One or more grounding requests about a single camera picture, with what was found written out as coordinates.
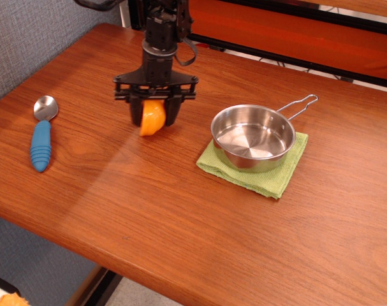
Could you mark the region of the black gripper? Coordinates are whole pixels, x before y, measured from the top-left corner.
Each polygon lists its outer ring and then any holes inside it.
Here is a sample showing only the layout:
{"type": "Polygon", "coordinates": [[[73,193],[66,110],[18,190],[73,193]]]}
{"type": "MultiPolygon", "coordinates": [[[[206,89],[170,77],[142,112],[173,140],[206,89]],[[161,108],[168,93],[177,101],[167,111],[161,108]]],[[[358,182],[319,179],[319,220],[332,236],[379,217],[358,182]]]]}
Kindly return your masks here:
{"type": "Polygon", "coordinates": [[[176,48],[169,52],[144,48],[142,65],[137,70],[113,78],[114,98],[130,104],[134,125],[141,126],[143,99],[166,99],[165,126],[169,127],[175,123],[182,102],[196,97],[198,78],[172,70],[176,53],[176,48]]]}

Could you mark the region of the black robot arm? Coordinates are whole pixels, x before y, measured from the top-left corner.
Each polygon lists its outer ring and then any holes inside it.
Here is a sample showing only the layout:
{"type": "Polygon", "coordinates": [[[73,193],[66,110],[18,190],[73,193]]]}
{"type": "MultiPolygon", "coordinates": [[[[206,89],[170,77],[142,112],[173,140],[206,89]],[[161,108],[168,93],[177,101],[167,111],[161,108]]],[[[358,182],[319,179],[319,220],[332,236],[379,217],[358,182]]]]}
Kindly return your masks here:
{"type": "Polygon", "coordinates": [[[165,125],[171,126],[181,104],[196,97],[197,76],[173,70],[173,62],[181,66],[192,64],[198,51],[188,38],[193,19],[188,1],[146,1],[142,65],[135,71],[117,75],[114,97],[129,103],[133,124],[140,127],[143,103],[164,101],[165,125]]]}

